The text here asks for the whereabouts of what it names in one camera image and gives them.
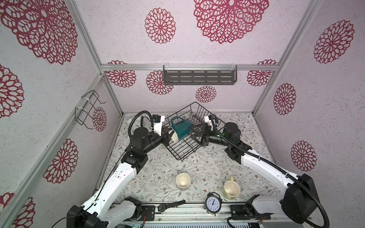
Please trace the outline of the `dark green mug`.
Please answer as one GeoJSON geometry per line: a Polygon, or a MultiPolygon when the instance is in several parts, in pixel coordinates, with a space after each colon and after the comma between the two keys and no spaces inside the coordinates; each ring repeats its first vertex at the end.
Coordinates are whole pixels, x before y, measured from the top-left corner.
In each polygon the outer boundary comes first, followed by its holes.
{"type": "Polygon", "coordinates": [[[185,120],[179,116],[175,116],[171,119],[171,126],[168,127],[168,135],[170,143],[177,143],[190,134],[190,127],[193,123],[190,120],[185,120]]]}

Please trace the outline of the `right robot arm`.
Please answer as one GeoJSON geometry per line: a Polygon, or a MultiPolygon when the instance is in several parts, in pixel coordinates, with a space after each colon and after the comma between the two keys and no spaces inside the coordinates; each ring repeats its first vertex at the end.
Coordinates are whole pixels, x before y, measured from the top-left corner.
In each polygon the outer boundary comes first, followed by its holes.
{"type": "Polygon", "coordinates": [[[241,131],[237,124],[228,122],[220,132],[214,122],[208,120],[190,126],[189,129],[192,133],[191,138],[199,145],[213,143],[226,146],[225,152],[232,160],[254,170],[283,193],[283,196],[278,198],[251,198],[247,204],[253,207],[254,214],[247,216],[248,219],[284,214],[297,224],[307,223],[315,228],[317,225],[309,218],[319,209],[324,220],[323,227],[329,227],[329,218],[320,203],[313,179],[307,174],[291,173],[259,155],[240,139],[241,131]]]}

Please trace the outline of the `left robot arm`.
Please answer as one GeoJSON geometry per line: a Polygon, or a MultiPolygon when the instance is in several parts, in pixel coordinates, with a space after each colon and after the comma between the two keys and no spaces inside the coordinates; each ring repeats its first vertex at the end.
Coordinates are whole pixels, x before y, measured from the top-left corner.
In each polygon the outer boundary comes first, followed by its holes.
{"type": "Polygon", "coordinates": [[[67,212],[68,228],[114,228],[123,221],[137,219],[141,214],[141,201],[127,197],[119,206],[110,208],[126,185],[137,176],[148,161],[148,152],[161,144],[169,144],[174,131],[163,127],[161,132],[139,127],[130,136],[130,145],[117,169],[110,174],[102,188],[81,206],[72,206],[67,212]]]}

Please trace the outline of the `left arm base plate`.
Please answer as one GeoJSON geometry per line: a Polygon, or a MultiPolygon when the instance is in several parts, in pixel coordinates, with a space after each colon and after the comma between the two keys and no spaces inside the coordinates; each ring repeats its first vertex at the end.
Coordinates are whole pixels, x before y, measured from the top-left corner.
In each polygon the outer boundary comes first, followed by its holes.
{"type": "Polygon", "coordinates": [[[154,221],[156,214],[156,206],[155,205],[142,205],[140,214],[135,218],[127,218],[124,222],[132,222],[132,221],[154,221]]]}

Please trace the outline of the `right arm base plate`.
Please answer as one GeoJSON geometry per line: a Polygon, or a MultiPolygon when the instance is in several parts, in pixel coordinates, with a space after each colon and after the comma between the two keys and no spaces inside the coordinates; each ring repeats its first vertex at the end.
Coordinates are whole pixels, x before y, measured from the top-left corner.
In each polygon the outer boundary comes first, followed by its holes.
{"type": "Polygon", "coordinates": [[[230,206],[231,216],[233,220],[248,220],[248,219],[270,219],[270,213],[259,213],[252,205],[249,204],[234,204],[230,206]]]}

